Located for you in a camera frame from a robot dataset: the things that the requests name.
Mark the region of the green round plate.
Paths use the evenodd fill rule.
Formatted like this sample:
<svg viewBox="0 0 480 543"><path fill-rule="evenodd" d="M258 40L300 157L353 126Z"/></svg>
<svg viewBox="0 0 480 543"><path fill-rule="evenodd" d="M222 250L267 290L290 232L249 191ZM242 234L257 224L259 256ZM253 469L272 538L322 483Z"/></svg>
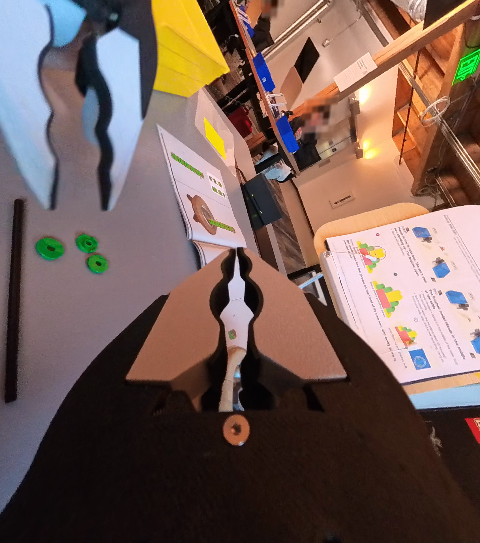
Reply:
<svg viewBox="0 0 480 543"><path fill-rule="evenodd" d="M42 237L35 244L37 254L46 261L54 261L65 253L63 244L52 237Z"/></svg>

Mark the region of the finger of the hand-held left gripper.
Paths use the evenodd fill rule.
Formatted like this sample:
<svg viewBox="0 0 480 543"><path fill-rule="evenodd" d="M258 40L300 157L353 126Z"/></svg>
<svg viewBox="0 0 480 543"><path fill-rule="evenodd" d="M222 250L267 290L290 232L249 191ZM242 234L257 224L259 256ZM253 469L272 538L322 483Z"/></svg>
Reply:
<svg viewBox="0 0 480 543"><path fill-rule="evenodd" d="M54 37L45 3L0 1L0 132L26 186L47 210L56 206L59 165L41 65Z"/></svg>
<svg viewBox="0 0 480 543"><path fill-rule="evenodd" d="M140 43L120 28L83 41L75 71L82 125L100 151L100 206L112 210L125 185L143 127Z"/></svg>

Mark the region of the black wall panel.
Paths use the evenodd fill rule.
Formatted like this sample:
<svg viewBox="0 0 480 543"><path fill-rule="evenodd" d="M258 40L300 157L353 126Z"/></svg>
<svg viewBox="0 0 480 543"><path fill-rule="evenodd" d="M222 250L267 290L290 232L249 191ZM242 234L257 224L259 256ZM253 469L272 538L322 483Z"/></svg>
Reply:
<svg viewBox="0 0 480 543"><path fill-rule="evenodd" d="M314 65L318 61L320 53L310 37L307 38L295 64L301 82L304 84Z"/></svg>

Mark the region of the blue plastic bin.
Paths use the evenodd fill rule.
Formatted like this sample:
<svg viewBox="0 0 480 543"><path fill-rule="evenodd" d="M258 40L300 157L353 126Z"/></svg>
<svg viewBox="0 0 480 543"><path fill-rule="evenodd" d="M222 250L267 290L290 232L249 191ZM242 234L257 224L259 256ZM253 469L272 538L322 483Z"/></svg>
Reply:
<svg viewBox="0 0 480 543"><path fill-rule="evenodd" d="M260 79L264 91L273 93L276 85L272 79L271 72L265 58L262 55L262 52L258 52L257 55L253 57L252 61L257 72L257 77Z"/></svg>
<svg viewBox="0 0 480 543"><path fill-rule="evenodd" d="M291 154L296 153L299 150L299 145L295 137L295 132L289 123L288 117L286 115L282 115L276 120L276 125L278 133L280 134L287 151Z"/></svg>

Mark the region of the brown brick-built pot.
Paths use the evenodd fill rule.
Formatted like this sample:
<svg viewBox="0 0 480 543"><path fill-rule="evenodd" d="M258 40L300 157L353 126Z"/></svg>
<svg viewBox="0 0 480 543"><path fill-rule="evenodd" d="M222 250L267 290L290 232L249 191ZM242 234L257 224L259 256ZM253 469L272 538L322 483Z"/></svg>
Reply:
<svg viewBox="0 0 480 543"><path fill-rule="evenodd" d="M241 384L239 368L246 352L246 349L238 346L229 347L227 350L227 365L222 384L219 412L232 412L235 410L235 405L239 405L238 394Z"/></svg>

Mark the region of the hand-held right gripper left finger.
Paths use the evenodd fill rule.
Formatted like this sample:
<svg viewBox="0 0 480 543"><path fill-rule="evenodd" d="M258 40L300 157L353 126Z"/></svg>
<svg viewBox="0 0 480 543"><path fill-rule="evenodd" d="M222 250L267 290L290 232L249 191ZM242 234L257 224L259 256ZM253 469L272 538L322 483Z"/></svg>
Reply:
<svg viewBox="0 0 480 543"><path fill-rule="evenodd" d="M173 289L127 374L130 384L164 386L218 411L228 365L220 316L230 302L236 250L229 249Z"/></svg>

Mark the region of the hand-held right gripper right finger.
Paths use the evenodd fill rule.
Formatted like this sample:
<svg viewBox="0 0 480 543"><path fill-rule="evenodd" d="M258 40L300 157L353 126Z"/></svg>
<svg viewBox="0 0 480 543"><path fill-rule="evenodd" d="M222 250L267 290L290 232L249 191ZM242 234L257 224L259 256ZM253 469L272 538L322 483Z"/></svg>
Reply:
<svg viewBox="0 0 480 543"><path fill-rule="evenodd" d="M242 407L271 410L291 390L346 380L303 291L249 249L238 248L238 261L252 313L240 369Z"/></svg>

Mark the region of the open instruction booklet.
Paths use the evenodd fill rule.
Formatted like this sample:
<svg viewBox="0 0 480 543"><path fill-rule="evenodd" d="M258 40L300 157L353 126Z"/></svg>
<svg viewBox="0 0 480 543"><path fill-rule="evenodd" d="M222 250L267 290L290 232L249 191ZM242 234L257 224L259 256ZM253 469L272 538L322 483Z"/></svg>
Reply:
<svg viewBox="0 0 480 543"><path fill-rule="evenodd" d="M162 126L157 126L157 130L187 238L198 253L199 267L223 252L245 247L220 171ZM244 302L245 282L237 256L228 290L229 303L220 315L226 343L228 347L245 349L253 313Z"/></svg>

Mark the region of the grey desk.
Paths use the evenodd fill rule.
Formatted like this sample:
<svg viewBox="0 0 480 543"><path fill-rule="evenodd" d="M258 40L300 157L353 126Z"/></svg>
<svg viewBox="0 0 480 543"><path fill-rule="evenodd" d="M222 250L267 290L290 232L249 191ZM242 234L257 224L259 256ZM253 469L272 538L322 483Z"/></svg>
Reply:
<svg viewBox="0 0 480 543"><path fill-rule="evenodd" d="M195 126L196 96L153 94L119 200L111 211L102 211L99 150L85 137L73 73L44 74L55 109L51 134L60 166L55 210L43 209L26 189L0 132L0 512L88 364L157 297L197 271L197 253L186 237L157 125L221 172L247 246L257 251L238 181ZM25 202L18 396L7 404L7 301L16 199ZM98 240L92 254L108 260L106 272L87 268L91 254L75 244L80 234ZM42 237L59 240L64 255L54 261L41 258L35 244Z"/></svg>

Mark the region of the black electronic box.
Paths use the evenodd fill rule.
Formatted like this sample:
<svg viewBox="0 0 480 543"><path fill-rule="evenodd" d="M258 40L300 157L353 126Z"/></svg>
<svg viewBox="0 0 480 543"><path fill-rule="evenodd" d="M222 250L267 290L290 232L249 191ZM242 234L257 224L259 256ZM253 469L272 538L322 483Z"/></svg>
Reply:
<svg viewBox="0 0 480 543"><path fill-rule="evenodd" d="M264 173L258 173L243 183L241 191L254 230L283 219L283 213Z"/></svg>

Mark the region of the wall lamp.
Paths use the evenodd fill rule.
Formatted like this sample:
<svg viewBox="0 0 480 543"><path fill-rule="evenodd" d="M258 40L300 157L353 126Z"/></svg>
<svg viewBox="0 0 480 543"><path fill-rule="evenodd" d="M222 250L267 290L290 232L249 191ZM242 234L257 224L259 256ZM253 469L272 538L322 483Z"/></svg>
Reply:
<svg viewBox="0 0 480 543"><path fill-rule="evenodd" d="M372 160L380 154L380 149L373 146L368 139L363 141L357 140L354 145L354 153L357 160Z"/></svg>

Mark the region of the yellow plastic bin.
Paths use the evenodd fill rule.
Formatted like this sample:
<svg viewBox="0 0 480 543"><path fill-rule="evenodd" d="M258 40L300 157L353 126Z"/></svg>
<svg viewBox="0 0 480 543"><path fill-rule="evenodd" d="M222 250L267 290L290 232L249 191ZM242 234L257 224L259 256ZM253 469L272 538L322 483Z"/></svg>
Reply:
<svg viewBox="0 0 480 543"><path fill-rule="evenodd" d="M197 1L152 1L157 38L154 90L190 97L230 68Z"/></svg>

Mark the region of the red bin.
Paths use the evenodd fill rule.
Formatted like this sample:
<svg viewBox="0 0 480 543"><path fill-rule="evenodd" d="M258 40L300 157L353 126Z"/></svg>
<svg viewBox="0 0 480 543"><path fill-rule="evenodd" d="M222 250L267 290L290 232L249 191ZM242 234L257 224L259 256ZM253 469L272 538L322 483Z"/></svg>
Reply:
<svg viewBox="0 0 480 543"><path fill-rule="evenodd" d="M249 108L241 105L233 112L227 114L227 117L242 138L246 138L252 134L252 122L249 118Z"/></svg>

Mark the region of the long brown table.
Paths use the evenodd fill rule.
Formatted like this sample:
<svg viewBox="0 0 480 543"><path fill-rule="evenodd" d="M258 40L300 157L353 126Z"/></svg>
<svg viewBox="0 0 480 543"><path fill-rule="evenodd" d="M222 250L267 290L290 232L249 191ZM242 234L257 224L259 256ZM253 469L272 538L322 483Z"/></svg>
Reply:
<svg viewBox="0 0 480 543"><path fill-rule="evenodd" d="M281 134L280 134L280 132L278 130L278 126L277 126L277 123L276 123L276 118L275 118L275 116L274 116L274 114L272 112L271 104L270 104L270 102L268 100L268 95L267 95L267 93L266 93L266 91L264 89L262 80L260 79L260 77L258 76L258 73L256 71L256 67L255 67L255 64L254 64L254 56L252 54L255 50L252 47L252 42L251 42L250 36L248 35L244 24L241 22L241 20L240 20L240 18L238 16L237 6L236 6L235 2L234 1L229 1L229 5L230 5L230 8L231 8L232 14L234 16L235 22L237 24L239 34L240 34L240 36L242 38L242 41L243 41L243 44L244 44L245 53L246 53L248 62L250 64L250 68L251 68L251 71L252 71L253 78L254 78L254 80L255 80L255 82L257 84L258 94L260 95L261 102L263 104L263 110L267 114L267 117L268 117L269 122L271 124L273 134L275 136L275 139L277 140L278 151L280 153L280 156L283 158L283 160L293 170L293 172L294 172L293 176L297 177L298 175L300 175L300 170L298 168L297 162L296 162L293 154L290 153L288 151L288 149L285 147L284 140L283 140L283 138L282 138L282 136L281 136Z"/></svg>

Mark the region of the white wall notice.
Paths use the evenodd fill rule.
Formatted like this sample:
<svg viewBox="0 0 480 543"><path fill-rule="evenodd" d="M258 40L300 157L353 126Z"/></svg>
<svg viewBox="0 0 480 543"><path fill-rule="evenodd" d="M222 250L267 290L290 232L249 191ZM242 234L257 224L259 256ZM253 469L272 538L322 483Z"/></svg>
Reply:
<svg viewBox="0 0 480 543"><path fill-rule="evenodd" d="M367 52L335 76L334 81L339 92L344 92L346 89L352 87L352 85L358 83L376 68L377 65L374 59L371 54Z"/></svg>

